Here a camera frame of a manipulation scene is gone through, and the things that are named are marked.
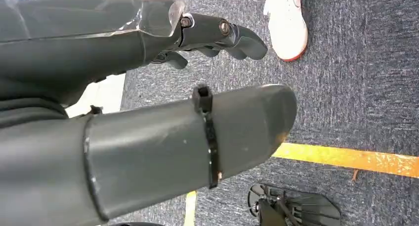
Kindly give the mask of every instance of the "black cable tie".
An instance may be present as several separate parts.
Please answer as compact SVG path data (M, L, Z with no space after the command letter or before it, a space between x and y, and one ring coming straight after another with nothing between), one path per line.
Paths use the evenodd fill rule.
M195 110L202 115L205 123L205 135L208 142L209 154L209 188L217 187L221 179L219 169L218 143L215 134L214 122L212 121L212 93L207 85L198 85L192 92Z

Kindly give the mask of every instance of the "metal screw head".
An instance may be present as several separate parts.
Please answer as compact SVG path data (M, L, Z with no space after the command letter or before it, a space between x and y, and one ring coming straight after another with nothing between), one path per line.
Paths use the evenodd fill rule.
M182 17L180 20L180 26L181 27L190 27L192 26L192 21L188 17Z
M227 22L227 20L225 20L225 19L221 20L220 31L225 36L230 34L230 24Z

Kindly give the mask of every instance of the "yellow floor line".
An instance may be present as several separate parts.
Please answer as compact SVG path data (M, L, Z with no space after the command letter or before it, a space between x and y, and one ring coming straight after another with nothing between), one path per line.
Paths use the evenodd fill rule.
M195 205L196 191L191 191L186 195L185 221L183 226L195 225Z
M419 178L416 156L296 143L283 143L273 156Z

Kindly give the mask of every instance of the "clear plastic film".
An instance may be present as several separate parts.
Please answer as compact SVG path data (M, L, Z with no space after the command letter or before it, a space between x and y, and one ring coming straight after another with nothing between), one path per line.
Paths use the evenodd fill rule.
M0 42L134 31L169 37L184 7L175 0L0 0Z

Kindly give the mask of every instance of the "robotic hand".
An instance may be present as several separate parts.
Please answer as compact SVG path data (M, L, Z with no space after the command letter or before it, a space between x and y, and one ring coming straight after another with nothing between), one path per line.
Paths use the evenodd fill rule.
M261 59L266 45L173 0L0 0L0 224L93 226L204 186L271 156L296 115L268 85L69 119L86 86L179 50Z
M197 50L207 57L214 57L225 49L236 59L261 59L267 52L265 43L252 30L223 18L188 13L180 19L180 26L179 47L160 53L153 63L168 62L176 69L185 68L188 61L176 50Z

